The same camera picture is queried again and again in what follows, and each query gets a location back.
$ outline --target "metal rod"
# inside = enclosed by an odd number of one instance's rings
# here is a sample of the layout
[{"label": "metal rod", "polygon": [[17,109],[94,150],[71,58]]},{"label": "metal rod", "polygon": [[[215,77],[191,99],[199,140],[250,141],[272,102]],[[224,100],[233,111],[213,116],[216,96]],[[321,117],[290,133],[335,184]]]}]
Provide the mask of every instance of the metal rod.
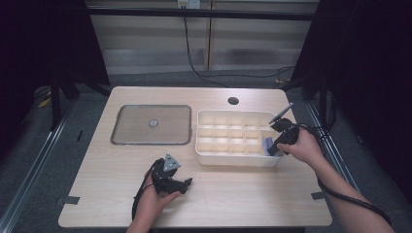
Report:
[{"label": "metal rod", "polygon": [[277,19],[312,21],[318,16],[312,13],[279,13],[279,12],[248,12],[226,10],[197,10],[197,9],[148,9],[148,8],[115,8],[94,7],[87,8],[42,8],[47,14],[88,14],[94,16],[131,16],[131,17],[215,17],[215,18],[248,18],[248,19]]},{"label": "metal rod", "polygon": [[315,105],[312,103],[309,103],[306,105],[308,108],[308,111],[310,113],[310,116],[315,122],[315,125],[319,127],[319,130],[321,131],[322,135],[325,135],[323,139],[323,144],[327,150],[327,153],[329,155],[329,159],[333,163],[335,169],[337,172],[353,187],[355,188],[359,193],[361,193],[359,187],[357,186],[351,172],[349,171],[348,167],[345,165],[345,162],[343,160],[342,155],[340,154],[336,144],[333,142],[332,137],[330,134],[326,133],[324,129],[322,128],[322,123],[319,119],[319,112],[316,109]]},{"label": "metal rod", "polygon": [[293,106],[293,103],[290,102],[289,105],[288,105],[284,110],[282,110],[279,114],[277,114],[275,117],[273,117],[272,120],[269,121],[269,124],[271,124],[271,123],[273,123],[273,122],[281,119],[281,118],[285,115],[285,113],[287,113],[288,110],[289,110],[292,106]]},{"label": "metal rod", "polygon": [[326,105],[327,105],[327,84],[326,84],[326,74],[323,73],[321,77],[321,88],[319,96],[319,118],[321,120],[321,126],[325,129],[329,128],[326,119]]}]

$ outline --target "gray floor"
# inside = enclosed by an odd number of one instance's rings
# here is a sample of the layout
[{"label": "gray floor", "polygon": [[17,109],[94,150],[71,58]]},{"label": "gray floor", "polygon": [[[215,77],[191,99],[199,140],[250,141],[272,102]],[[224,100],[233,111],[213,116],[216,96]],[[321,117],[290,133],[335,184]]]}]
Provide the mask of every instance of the gray floor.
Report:
[{"label": "gray floor", "polygon": [[[241,75],[276,74],[276,71],[236,71]],[[272,88],[275,77],[218,77],[207,78],[214,82],[224,83],[229,87]],[[222,87],[218,84],[200,80],[193,72],[172,74],[147,74],[112,76],[112,86],[117,85],[148,85],[148,86],[210,86]],[[64,128],[52,148],[40,176],[31,189],[27,202],[21,213],[17,213],[17,221],[13,222],[13,232],[124,232],[125,229],[63,229],[57,220],[62,207],[55,204],[59,197],[68,195],[77,171],[82,163],[86,149],[94,133],[101,113],[107,102],[107,97],[93,90],[80,86],[81,96],[73,103],[62,99],[63,109],[73,105],[67,116]],[[294,102],[292,108],[296,120],[313,124],[306,108],[306,102],[301,99],[300,89],[287,92],[288,98]],[[34,105],[21,129],[19,141],[14,145],[8,159],[0,165],[0,215],[9,211],[11,202],[31,165],[35,162],[43,143],[50,134],[52,109],[48,105],[39,109]],[[396,232],[412,231],[412,209],[390,178],[380,169],[370,150],[357,141],[356,130],[338,111],[338,118],[331,130],[334,143],[346,166],[353,175],[360,192],[372,203],[383,209],[392,219]],[[333,210],[333,223],[326,227],[309,227],[306,232],[344,232]],[[273,229],[196,229],[196,230],[156,230],[156,232],[272,232]]]}]

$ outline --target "white plastic tray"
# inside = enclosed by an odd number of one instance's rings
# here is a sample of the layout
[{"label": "white plastic tray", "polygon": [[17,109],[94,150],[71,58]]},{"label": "white plastic tray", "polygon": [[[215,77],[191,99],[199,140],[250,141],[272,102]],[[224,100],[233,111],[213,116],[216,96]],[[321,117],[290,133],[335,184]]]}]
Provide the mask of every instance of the white plastic tray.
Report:
[{"label": "white plastic tray", "polygon": [[279,156],[267,156],[262,140],[275,141],[279,133],[267,112],[202,110],[197,115],[197,160],[203,165],[273,167]]}]

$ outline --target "black wire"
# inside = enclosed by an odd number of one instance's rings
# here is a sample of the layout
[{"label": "black wire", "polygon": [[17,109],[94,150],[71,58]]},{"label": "black wire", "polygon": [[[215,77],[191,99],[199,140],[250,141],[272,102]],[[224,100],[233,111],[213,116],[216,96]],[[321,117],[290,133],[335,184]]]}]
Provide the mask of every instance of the black wire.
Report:
[{"label": "black wire", "polygon": [[147,185],[147,186],[145,186],[142,190],[143,190],[143,191],[145,191],[145,190],[146,190],[146,188],[148,188],[148,187],[150,187],[150,186],[153,186],[153,185],[155,185],[155,183],[148,184],[148,185]]},{"label": "black wire", "polygon": [[374,205],[372,205],[372,204],[370,204],[370,203],[367,203],[367,202],[364,202],[364,201],[361,201],[361,200],[359,200],[359,199],[357,199],[357,198],[353,198],[353,197],[350,197],[350,196],[343,195],[343,194],[341,194],[341,193],[335,192],[335,191],[329,189],[327,186],[325,186],[325,185],[321,182],[321,180],[320,180],[319,178],[318,178],[318,184],[319,184],[319,187],[320,187],[324,192],[326,192],[327,194],[329,194],[330,196],[335,197],[335,198],[338,198],[338,199],[343,200],[343,201],[350,202],[350,203],[352,203],[352,204],[355,204],[355,205],[358,205],[358,206],[361,206],[361,207],[364,207],[364,208],[368,209],[369,211],[372,211],[372,212],[378,214],[378,215],[381,216],[389,225],[392,225],[391,219],[387,216],[387,214],[385,214],[385,212],[383,212],[381,209],[375,207]]},{"label": "black wire", "polygon": [[[311,127],[311,126],[308,126],[308,125],[305,125],[305,124],[302,124],[302,123],[299,123],[299,124],[289,123],[289,124],[291,126],[294,125],[296,127],[304,128],[310,134],[312,134],[315,137],[316,141],[318,142],[318,145],[320,146],[320,148],[322,150],[322,154],[324,156],[326,156],[325,147],[322,143],[322,139],[325,137],[325,135],[320,135],[319,134],[319,129],[321,127]],[[335,191],[331,190],[330,188],[328,188],[324,183],[322,183],[322,181],[319,178],[318,178],[318,184],[319,184],[319,187],[325,193],[329,194],[330,196],[338,198],[338,199],[343,200],[343,201],[350,202],[352,204],[355,204],[355,205],[358,205],[358,206],[361,206],[361,207],[364,207],[364,208],[368,209],[369,211],[372,211],[372,212],[376,213],[377,215],[381,216],[389,225],[392,225],[391,219],[385,214],[385,212],[383,212],[381,209],[373,206],[372,204],[361,201],[361,200],[359,200],[357,198],[354,198],[354,197],[350,197],[350,196],[335,192]]]},{"label": "black wire", "polygon": [[286,67],[282,67],[280,69],[278,69],[276,74],[272,74],[272,75],[266,75],[266,76],[256,76],[256,75],[236,75],[236,74],[226,74],[226,75],[202,75],[200,73],[198,73],[193,66],[193,62],[191,60],[191,55],[190,55],[190,46],[189,46],[189,33],[188,33],[188,21],[187,19],[184,17],[183,18],[184,23],[185,23],[185,34],[186,34],[186,46],[187,46],[187,54],[188,54],[188,61],[189,61],[189,66],[190,69],[194,72],[194,74],[196,74],[196,76],[201,79],[202,81],[208,82],[208,83],[214,83],[214,84],[218,84],[224,87],[229,87],[225,84],[222,83],[217,83],[217,82],[213,82],[210,80],[206,80],[205,78],[217,78],[217,77],[233,77],[233,76],[237,76],[237,77],[245,77],[245,78],[257,78],[257,79],[267,79],[267,78],[272,78],[272,77],[278,77],[278,81],[275,83],[275,86],[273,86],[273,88],[275,88],[279,82],[280,82],[280,75],[289,71],[290,69],[293,69],[294,66],[286,66]]},{"label": "black wire", "polygon": [[143,192],[145,191],[146,188],[148,188],[149,186],[151,186],[151,185],[154,184],[154,183],[152,183],[152,184],[149,184],[149,185],[145,186],[146,181],[147,181],[148,178],[149,178],[149,175],[152,173],[152,170],[154,169],[154,167],[155,167],[160,161],[161,161],[160,159],[156,160],[156,161],[154,162],[154,164],[151,166],[151,168],[149,168],[148,172],[145,174],[145,178],[143,179],[142,184],[140,185],[140,188],[139,188],[139,190],[137,191],[136,196],[134,196],[134,201],[133,201],[133,205],[132,205],[132,208],[131,208],[131,219],[134,219],[134,217],[135,217],[135,215],[136,215],[137,205],[139,204],[139,200],[140,200],[140,198],[142,197]]}]

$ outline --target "black strip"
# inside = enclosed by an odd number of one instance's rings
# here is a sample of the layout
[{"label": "black strip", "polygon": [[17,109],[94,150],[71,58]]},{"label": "black strip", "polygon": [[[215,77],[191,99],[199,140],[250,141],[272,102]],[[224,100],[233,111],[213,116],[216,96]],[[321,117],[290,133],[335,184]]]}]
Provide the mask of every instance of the black strip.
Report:
[{"label": "black strip", "polygon": [[325,194],[323,192],[311,193],[313,200],[325,199]]},{"label": "black strip", "polygon": [[42,8],[47,13],[83,13],[97,16],[141,16],[141,17],[220,17],[220,18],[254,18],[312,21],[315,18],[336,18],[336,16],[320,16],[311,13],[279,13],[279,12],[243,12],[224,10],[197,9],[150,9],[150,8],[114,8],[87,7],[80,8]]},{"label": "black strip", "polygon": [[66,196],[66,197],[59,197],[57,200],[55,200],[55,205],[57,206],[64,206],[64,204],[70,204],[70,205],[77,205],[79,203],[80,197],[74,197],[74,196]]},{"label": "black strip", "polygon": [[83,134],[83,130],[80,131],[80,134],[78,136],[78,142],[80,141],[80,139],[82,138],[82,134]]},{"label": "black strip", "polygon": [[210,60],[210,56],[211,56],[211,46],[212,46],[212,23],[214,23],[213,22],[213,19],[212,18],[209,18],[209,33],[208,33],[208,35],[209,35],[209,40],[208,40],[208,47],[207,47],[207,52],[208,52],[208,56],[207,56],[207,70],[210,70],[210,68],[211,68],[211,60]]}]

